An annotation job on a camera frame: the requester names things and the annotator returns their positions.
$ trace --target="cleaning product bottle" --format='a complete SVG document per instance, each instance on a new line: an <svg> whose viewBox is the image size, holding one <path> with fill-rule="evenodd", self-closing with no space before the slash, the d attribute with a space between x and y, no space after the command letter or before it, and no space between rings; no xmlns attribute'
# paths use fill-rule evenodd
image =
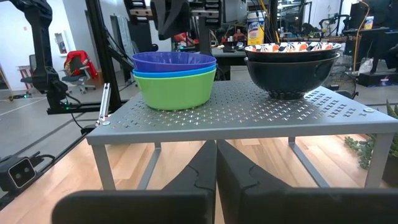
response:
<svg viewBox="0 0 398 224"><path fill-rule="evenodd" d="M264 11L248 14L248 45L264 43L265 17Z"/></svg>

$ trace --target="table leg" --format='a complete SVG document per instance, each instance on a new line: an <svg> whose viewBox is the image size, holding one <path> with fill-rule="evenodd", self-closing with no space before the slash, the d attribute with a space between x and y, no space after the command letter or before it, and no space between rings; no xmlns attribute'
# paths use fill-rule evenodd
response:
<svg viewBox="0 0 398 224"><path fill-rule="evenodd" d="M231 80L231 66L229 65L219 65L218 68L221 70L222 77L220 80L222 81L229 81Z"/></svg>
<svg viewBox="0 0 398 224"><path fill-rule="evenodd" d="M154 172L156 162L159 158L161 150L162 150L162 144L160 142L155 142L154 153L149 159L148 165L145 168L144 174L142 175L141 181L138 184L137 190L145 190L147 188L150 177Z"/></svg>
<svg viewBox="0 0 398 224"><path fill-rule="evenodd" d="M393 133L377 134L368 175L366 176L365 188L380 187L393 137Z"/></svg>
<svg viewBox="0 0 398 224"><path fill-rule="evenodd" d="M111 165L104 145L92 146L95 162L97 163L99 177L104 190L116 190L114 185Z"/></svg>
<svg viewBox="0 0 398 224"><path fill-rule="evenodd" d="M318 184L319 187L330 187L328 183L324 180L322 175L317 171L317 169L312 165L310 160L305 156L301 148L295 142L296 137L289 137L289 146L292 148L294 154L298 157L300 162L306 168L308 173L314 179L314 181Z"/></svg>

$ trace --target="gray shelf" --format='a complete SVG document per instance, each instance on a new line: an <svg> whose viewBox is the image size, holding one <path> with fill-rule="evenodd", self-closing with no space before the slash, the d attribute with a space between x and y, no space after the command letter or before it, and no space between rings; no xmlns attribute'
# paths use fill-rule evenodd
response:
<svg viewBox="0 0 398 224"><path fill-rule="evenodd" d="M208 139L398 133L398 120L324 87L279 101L253 82L215 82L210 100L181 111L153 110L141 94L87 135L91 145Z"/></svg>

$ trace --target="metal rod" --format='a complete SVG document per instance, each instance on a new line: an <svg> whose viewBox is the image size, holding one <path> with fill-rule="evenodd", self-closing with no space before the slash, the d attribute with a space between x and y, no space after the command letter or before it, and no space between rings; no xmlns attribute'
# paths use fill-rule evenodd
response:
<svg viewBox="0 0 398 224"><path fill-rule="evenodd" d="M308 171L314 181L319 187L330 187L322 175L317 171L317 169L312 165L311 161L305 156L301 148L295 143L295 137L289 137L289 146L293 150L294 154L303 164L304 168Z"/></svg>
<svg viewBox="0 0 398 224"><path fill-rule="evenodd" d="M161 143L155 142L155 150L149 159L148 165L145 168L144 174L141 177L137 190L145 190L148 187L150 177L152 177L152 173L154 172L161 151L162 151Z"/></svg>
<svg viewBox="0 0 398 224"><path fill-rule="evenodd" d="M115 111L121 106L120 94L118 92L118 83L114 73L112 58L106 46L109 45L105 24L101 11L100 0L86 0L87 13L90 18L91 28L93 30L93 37L98 53L99 64L105 83L111 86L111 102L110 110Z"/></svg>
<svg viewBox="0 0 398 224"><path fill-rule="evenodd" d="M102 122L105 120L105 118L108 115L109 112L109 98L111 97L111 87L109 83L105 83L104 85L104 90L102 92L102 100L101 100L101 106L99 108L99 116L97 120L97 125L102 124Z"/></svg>
<svg viewBox="0 0 398 224"><path fill-rule="evenodd" d="M206 18L199 17L199 50L201 54L211 54L210 30L206 27Z"/></svg>
<svg viewBox="0 0 398 224"><path fill-rule="evenodd" d="M114 185L111 165L104 145L92 146L95 162L97 164L99 178L104 190L116 190Z"/></svg>
<svg viewBox="0 0 398 224"><path fill-rule="evenodd" d="M393 133L377 134L368 175L366 176L365 188L380 187L393 137Z"/></svg>
<svg viewBox="0 0 398 224"><path fill-rule="evenodd" d="M305 0L301 0L301 5L298 8L298 30L301 31L304 20Z"/></svg>
<svg viewBox="0 0 398 224"><path fill-rule="evenodd" d="M309 2L310 4L310 12L308 13L308 24L311 24L311 10L312 10L312 2Z"/></svg>
<svg viewBox="0 0 398 224"><path fill-rule="evenodd" d="M273 41L276 42L276 33L275 30L278 28L278 0L271 0L271 37Z"/></svg>
<svg viewBox="0 0 398 224"><path fill-rule="evenodd" d="M339 15L341 15L341 10L343 10L343 1L344 0L340 0L340 9L339 9L339 11L338 11L338 14ZM339 26L340 26L340 17L338 18L338 21L337 21L337 27L336 27L336 35L338 35L338 29L339 29Z"/></svg>

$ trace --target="stacked bowls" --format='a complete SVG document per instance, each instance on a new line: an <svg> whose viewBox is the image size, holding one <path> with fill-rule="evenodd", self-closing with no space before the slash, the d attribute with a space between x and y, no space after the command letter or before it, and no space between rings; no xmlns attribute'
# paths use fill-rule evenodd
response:
<svg viewBox="0 0 398 224"><path fill-rule="evenodd" d="M216 59L185 52L144 52L132 56L134 78L151 108L183 110L209 100Z"/></svg>
<svg viewBox="0 0 398 224"><path fill-rule="evenodd" d="M252 81L278 100L296 100L319 87L340 56L340 44L284 42L245 48Z"/></svg>

